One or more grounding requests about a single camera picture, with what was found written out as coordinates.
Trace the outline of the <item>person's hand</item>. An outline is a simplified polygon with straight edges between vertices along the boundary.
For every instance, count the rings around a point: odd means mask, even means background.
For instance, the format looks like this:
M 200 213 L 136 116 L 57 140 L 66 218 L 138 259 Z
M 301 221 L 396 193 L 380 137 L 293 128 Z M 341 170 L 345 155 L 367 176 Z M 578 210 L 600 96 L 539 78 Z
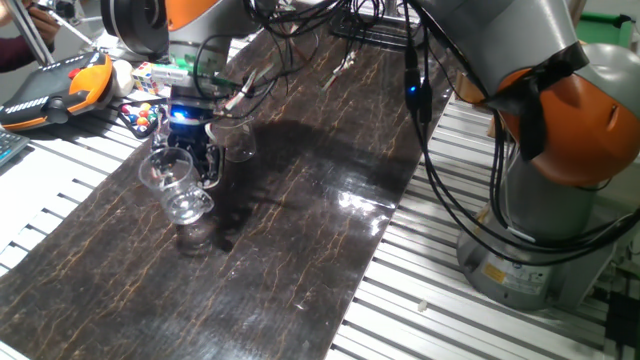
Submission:
M 60 25 L 50 14 L 36 6 L 30 6 L 28 13 L 44 43 L 47 46 L 52 46 L 60 30 Z

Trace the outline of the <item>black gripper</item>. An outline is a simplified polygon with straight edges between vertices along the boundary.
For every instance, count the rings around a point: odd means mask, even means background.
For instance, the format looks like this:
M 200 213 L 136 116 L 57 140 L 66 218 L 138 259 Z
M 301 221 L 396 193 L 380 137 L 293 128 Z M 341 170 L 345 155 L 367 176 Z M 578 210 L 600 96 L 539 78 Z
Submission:
M 216 145 L 207 134 L 206 126 L 213 120 L 211 109 L 178 102 L 159 108 L 157 127 L 153 132 L 151 149 L 179 147 L 205 150 L 202 162 L 204 172 L 201 184 L 204 189 L 216 187 L 224 171 L 224 148 Z

